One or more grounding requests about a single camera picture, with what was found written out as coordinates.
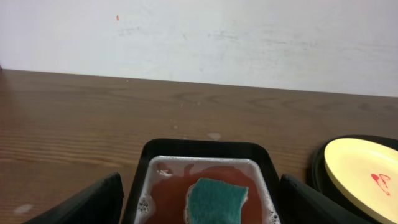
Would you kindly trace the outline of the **green scrubbing sponge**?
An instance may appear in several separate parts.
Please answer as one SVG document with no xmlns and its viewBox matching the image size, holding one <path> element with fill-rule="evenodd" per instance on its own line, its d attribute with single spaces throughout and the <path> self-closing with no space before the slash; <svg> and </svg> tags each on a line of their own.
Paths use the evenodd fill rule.
<svg viewBox="0 0 398 224">
<path fill-rule="evenodd" d="M 188 224 L 241 224 L 248 187 L 200 178 L 185 196 L 184 221 Z"/>
</svg>

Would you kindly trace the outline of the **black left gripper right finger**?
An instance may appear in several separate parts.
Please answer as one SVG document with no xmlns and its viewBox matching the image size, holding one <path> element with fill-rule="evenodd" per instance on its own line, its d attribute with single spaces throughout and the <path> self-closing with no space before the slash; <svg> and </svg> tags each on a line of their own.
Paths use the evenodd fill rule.
<svg viewBox="0 0 398 224">
<path fill-rule="evenodd" d="M 368 222 L 288 174 L 282 175 L 280 180 L 280 214 L 286 223 L 366 224 Z"/>
</svg>

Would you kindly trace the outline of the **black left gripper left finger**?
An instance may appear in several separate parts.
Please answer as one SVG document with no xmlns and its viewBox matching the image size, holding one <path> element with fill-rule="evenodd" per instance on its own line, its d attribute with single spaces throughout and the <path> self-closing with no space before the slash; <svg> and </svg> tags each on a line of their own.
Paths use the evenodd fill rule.
<svg viewBox="0 0 398 224">
<path fill-rule="evenodd" d="M 118 224 L 123 198 L 121 176 L 115 172 L 24 224 Z"/>
</svg>

